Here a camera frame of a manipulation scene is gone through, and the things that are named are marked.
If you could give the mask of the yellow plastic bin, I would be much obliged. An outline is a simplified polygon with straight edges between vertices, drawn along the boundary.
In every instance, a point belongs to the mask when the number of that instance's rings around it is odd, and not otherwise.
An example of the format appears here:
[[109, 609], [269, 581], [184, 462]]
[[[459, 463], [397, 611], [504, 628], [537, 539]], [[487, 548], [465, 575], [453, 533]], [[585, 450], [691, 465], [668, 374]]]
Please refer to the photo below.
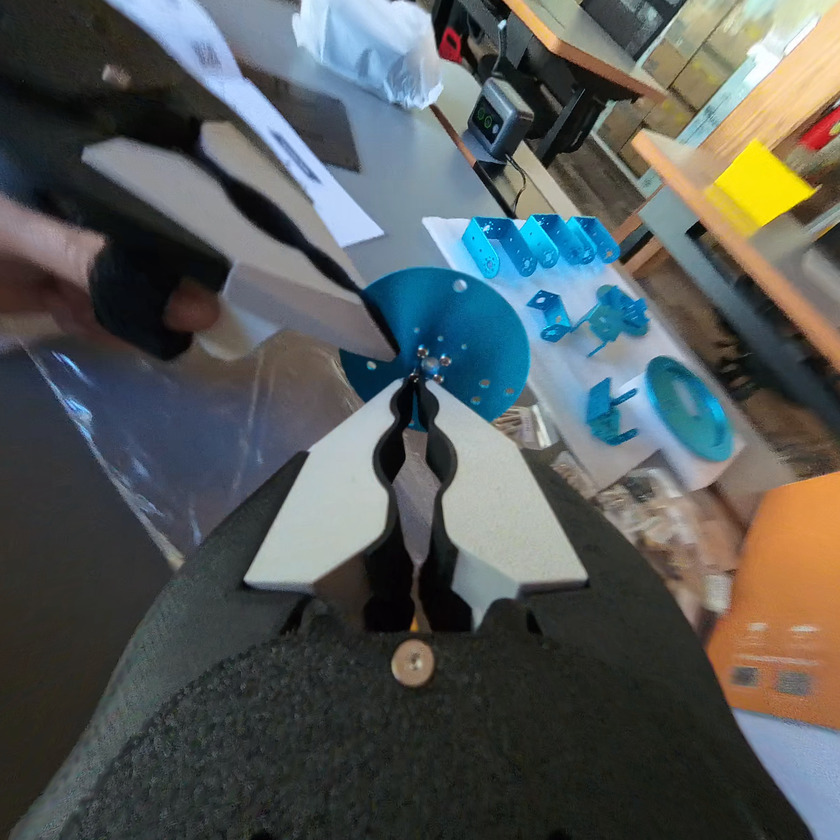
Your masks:
[[816, 192], [766, 146], [752, 140], [703, 194], [748, 237]]

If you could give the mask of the orange and white cardboard box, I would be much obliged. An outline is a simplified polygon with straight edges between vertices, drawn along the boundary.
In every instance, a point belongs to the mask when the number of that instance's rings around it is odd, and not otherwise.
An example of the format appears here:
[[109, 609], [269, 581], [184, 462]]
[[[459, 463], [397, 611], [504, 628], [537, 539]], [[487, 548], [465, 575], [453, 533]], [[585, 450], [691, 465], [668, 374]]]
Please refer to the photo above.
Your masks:
[[814, 838], [839, 838], [839, 475], [769, 491], [707, 654]]

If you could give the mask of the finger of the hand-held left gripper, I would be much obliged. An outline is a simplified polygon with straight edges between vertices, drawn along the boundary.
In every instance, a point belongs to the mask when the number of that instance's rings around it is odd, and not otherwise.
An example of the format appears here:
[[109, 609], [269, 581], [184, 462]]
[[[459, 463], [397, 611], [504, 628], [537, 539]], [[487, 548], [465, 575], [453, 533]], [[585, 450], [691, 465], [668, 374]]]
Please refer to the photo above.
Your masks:
[[392, 361], [396, 340], [363, 291], [341, 288], [300, 251], [250, 223], [202, 167], [199, 142], [190, 156], [116, 138], [89, 145], [81, 159], [230, 264], [220, 318], [197, 335], [203, 349], [236, 361], [290, 330], [374, 361]]
[[341, 288], [361, 293], [361, 279], [337, 248], [307, 197], [230, 122], [199, 129], [202, 167], [223, 187], [246, 219], [282, 245], [304, 255]]

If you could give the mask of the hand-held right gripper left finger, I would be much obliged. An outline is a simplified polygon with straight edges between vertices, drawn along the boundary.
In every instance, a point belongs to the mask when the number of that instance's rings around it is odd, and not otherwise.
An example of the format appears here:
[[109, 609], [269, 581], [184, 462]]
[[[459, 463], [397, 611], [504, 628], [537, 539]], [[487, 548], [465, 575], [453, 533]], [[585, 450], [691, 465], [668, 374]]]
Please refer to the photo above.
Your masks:
[[414, 380], [394, 381], [289, 463], [248, 588], [318, 598], [368, 631], [410, 629], [413, 562], [393, 485], [415, 394]]

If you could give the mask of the stack of cardboard boxes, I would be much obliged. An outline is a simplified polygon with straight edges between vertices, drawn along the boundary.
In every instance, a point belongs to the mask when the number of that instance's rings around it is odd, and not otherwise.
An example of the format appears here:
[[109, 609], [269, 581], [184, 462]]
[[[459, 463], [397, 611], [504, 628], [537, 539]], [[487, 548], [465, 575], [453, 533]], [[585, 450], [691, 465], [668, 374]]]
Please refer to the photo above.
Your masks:
[[797, 5], [686, 2], [639, 62], [665, 90], [665, 99], [613, 104], [596, 128], [597, 142], [649, 192], [653, 176], [633, 138], [643, 130], [683, 143], [706, 138], [723, 120], [724, 98], [742, 100], [758, 83], [759, 69], [783, 56], [802, 22]]

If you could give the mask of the white plastic-wrapped bundle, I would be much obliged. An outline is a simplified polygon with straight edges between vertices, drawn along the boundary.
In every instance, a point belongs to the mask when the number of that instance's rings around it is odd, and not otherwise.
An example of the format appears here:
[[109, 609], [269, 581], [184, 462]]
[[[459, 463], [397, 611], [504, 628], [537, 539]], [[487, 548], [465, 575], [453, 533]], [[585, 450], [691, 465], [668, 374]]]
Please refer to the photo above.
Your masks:
[[432, 18], [414, 2], [302, 1], [291, 25], [321, 67], [391, 105], [424, 110], [444, 89]]

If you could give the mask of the blue round metal disc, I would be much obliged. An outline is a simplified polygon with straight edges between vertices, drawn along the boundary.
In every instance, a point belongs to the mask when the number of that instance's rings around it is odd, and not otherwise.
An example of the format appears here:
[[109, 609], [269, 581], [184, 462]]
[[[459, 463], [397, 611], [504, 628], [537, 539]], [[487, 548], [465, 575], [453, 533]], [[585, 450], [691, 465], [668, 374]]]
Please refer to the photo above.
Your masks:
[[400, 351], [390, 362], [339, 352], [361, 400], [415, 370], [488, 422], [519, 398], [529, 377], [529, 336], [513, 306], [482, 279], [414, 267], [374, 281], [363, 297], [383, 316]]

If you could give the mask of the small blue U bracket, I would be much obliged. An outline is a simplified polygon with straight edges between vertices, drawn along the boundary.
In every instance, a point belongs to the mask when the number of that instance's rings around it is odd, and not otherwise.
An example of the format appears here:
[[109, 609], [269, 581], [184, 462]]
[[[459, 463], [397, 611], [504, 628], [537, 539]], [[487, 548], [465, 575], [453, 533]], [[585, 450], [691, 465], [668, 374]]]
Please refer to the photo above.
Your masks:
[[538, 310], [544, 317], [545, 325], [540, 331], [543, 341], [557, 343], [573, 331], [570, 316], [559, 294], [540, 289], [528, 301], [527, 306]]

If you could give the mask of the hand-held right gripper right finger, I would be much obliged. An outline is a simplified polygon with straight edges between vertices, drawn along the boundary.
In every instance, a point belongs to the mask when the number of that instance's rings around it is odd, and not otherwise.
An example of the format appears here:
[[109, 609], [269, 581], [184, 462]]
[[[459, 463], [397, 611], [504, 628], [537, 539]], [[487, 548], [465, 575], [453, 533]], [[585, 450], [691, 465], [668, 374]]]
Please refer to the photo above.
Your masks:
[[439, 481], [418, 594], [434, 631], [472, 631], [492, 605], [577, 590], [589, 576], [521, 450], [441, 385], [416, 386]]

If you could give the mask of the red fire extinguisher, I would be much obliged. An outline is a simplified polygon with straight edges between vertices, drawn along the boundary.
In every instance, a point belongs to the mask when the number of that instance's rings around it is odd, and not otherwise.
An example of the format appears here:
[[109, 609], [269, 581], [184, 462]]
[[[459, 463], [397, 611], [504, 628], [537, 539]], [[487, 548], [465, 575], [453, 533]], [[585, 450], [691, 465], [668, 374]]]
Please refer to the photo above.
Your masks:
[[818, 152], [833, 142], [839, 135], [839, 112], [837, 104], [801, 136], [798, 146], [810, 152]]

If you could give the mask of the wide blue perforated bracket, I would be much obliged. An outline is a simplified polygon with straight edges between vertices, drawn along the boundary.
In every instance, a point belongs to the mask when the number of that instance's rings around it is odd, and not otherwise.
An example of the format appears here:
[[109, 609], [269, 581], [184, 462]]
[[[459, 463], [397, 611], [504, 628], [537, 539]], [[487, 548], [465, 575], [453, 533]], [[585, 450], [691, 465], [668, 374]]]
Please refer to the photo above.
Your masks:
[[605, 445], [615, 447], [638, 435], [635, 427], [626, 431], [621, 430], [622, 420], [618, 410], [620, 405], [635, 397], [636, 394], [636, 388], [628, 388], [618, 396], [613, 396], [610, 377], [593, 385], [587, 398], [585, 421], [594, 438]]

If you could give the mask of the small grey charger device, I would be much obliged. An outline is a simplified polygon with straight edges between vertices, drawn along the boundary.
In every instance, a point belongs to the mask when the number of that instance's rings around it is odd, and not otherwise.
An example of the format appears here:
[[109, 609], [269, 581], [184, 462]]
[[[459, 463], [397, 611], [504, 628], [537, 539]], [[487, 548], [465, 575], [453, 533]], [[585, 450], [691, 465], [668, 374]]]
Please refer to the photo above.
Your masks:
[[468, 117], [467, 132], [477, 143], [481, 160], [503, 163], [516, 153], [533, 121], [534, 111], [515, 87], [490, 77]]

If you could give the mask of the clear plastic bag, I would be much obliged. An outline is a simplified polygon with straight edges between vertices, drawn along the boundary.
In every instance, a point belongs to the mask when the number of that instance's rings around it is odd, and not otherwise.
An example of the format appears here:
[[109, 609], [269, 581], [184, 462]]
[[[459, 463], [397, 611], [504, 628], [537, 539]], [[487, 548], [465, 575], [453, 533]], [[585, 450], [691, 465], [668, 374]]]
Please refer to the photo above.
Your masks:
[[71, 337], [25, 351], [173, 568], [299, 451], [361, 405], [338, 352], [283, 332], [234, 362], [174, 362]]

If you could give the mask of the white assembly instruction sheet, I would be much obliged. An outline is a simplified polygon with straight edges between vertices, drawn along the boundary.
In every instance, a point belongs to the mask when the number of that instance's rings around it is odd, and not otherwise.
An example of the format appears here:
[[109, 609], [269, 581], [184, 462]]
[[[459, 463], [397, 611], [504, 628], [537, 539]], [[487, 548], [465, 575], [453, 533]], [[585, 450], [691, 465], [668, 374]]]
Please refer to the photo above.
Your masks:
[[384, 235], [291, 124], [242, 73], [221, 30], [194, 1], [109, 1], [263, 140], [341, 247]]

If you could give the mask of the black metal plate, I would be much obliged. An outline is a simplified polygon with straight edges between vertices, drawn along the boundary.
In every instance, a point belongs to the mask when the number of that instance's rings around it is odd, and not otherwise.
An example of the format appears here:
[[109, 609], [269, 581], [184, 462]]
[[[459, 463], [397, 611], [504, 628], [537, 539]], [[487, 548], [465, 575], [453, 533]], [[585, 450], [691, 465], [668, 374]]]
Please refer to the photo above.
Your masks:
[[341, 100], [253, 66], [246, 65], [244, 75], [322, 163], [348, 172], [362, 171], [349, 114]]

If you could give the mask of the blue metal U bracket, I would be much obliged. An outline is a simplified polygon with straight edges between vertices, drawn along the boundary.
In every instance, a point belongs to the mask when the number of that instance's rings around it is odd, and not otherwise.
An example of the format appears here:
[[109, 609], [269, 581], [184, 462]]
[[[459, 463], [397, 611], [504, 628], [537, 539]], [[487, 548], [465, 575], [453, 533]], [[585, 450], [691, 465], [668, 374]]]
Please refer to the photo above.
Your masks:
[[531, 214], [520, 227], [520, 234], [542, 268], [551, 269], [565, 258], [564, 219], [556, 213]]
[[605, 265], [617, 261], [621, 249], [602, 221], [595, 216], [573, 216], [570, 220], [580, 229], [591, 246], [593, 258]]
[[519, 227], [508, 217], [472, 217], [461, 241], [487, 280], [498, 276], [501, 253], [508, 257], [520, 277], [530, 277], [537, 268], [537, 257]]
[[569, 266], [585, 266], [593, 262], [594, 246], [577, 224], [565, 222], [558, 214], [545, 214], [541, 227], [563, 262]]

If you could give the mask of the white foam sheet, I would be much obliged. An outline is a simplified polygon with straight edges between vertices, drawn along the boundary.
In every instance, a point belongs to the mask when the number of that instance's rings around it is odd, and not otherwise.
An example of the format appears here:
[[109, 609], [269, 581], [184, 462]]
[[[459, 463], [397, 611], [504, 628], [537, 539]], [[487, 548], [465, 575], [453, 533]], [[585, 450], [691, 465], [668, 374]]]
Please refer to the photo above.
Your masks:
[[[631, 299], [641, 299], [643, 292], [624, 276], [619, 266], [599, 260], [587, 266], [568, 266], [560, 260], [552, 268], [538, 266], [533, 275], [523, 277], [508, 256], [500, 254], [500, 270], [488, 283], [508, 300], [528, 334], [528, 387], [597, 489], [610, 486], [648, 461], [665, 464], [688, 490], [701, 489], [715, 482], [743, 450], [746, 443], [740, 434], [741, 417], [726, 397], [721, 398], [721, 403], [731, 423], [733, 452], [722, 462], [691, 454], [656, 416], [644, 387], [644, 373], [653, 358], [664, 355], [675, 359], [711, 383], [697, 357], [667, 329], [656, 311], [647, 313], [649, 326], [644, 336], [621, 333], [592, 357], [587, 353], [600, 340], [585, 324], [556, 343], [540, 337], [545, 327], [544, 315], [527, 305], [539, 290], [559, 295], [573, 324], [593, 309], [596, 292], [602, 286], [616, 286]], [[617, 408], [620, 432], [635, 428], [637, 435], [617, 446], [596, 438], [585, 421], [589, 391], [607, 377], [612, 380], [613, 396], [637, 389], [635, 396]]]

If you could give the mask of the person's left hand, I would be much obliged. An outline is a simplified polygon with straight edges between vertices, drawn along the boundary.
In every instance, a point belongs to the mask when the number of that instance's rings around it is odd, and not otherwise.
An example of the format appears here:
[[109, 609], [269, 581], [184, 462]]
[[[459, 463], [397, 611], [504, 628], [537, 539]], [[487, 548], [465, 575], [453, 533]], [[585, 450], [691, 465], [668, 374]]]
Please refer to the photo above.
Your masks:
[[140, 227], [115, 236], [79, 227], [2, 193], [1, 309], [4, 317], [49, 316], [63, 333], [109, 347], [139, 349], [105, 326], [93, 286], [100, 275], [119, 277], [127, 290], [163, 271], [172, 278], [176, 247]]

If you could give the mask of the wood-edged office desk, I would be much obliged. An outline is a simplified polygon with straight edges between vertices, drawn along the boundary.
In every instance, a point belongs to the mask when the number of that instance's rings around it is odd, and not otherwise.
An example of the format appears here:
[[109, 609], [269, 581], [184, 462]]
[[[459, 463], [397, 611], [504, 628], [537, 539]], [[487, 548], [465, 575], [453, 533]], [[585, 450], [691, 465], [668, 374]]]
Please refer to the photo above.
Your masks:
[[[636, 60], [572, 1], [435, 1], [432, 19], [437, 46], [452, 28], [463, 39], [463, 54], [480, 81], [499, 76], [517, 90], [534, 112], [530, 138], [540, 162], [580, 149], [610, 102], [644, 98], [654, 105], [668, 91], [638, 67]], [[476, 59], [467, 47], [468, 21], [498, 46], [494, 64]]]
[[641, 229], [623, 236], [623, 257], [656, 239], [717, 309], [742, 352], [741, 366], [817, 415], [838, 435], [838, 265], [785, 214], [743, 234], [709, 189], [726, 165], [657, 133], [633, 140], [661, 181], [639, 211]]

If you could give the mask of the pile of small screw bags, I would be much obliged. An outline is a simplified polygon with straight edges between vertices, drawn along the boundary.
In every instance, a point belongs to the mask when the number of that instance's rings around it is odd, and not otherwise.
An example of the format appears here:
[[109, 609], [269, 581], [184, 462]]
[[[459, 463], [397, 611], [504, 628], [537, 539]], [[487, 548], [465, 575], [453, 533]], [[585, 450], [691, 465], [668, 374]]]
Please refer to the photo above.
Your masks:
[[732, 599], [744, 529], [718, 494], [682, 490], [663, 466], [632, 469], [605, 489], [547, 425], [537, 405], [513, 406], [493, 425], [597, 509], [646, 559], [689, 624], [707, 637]]

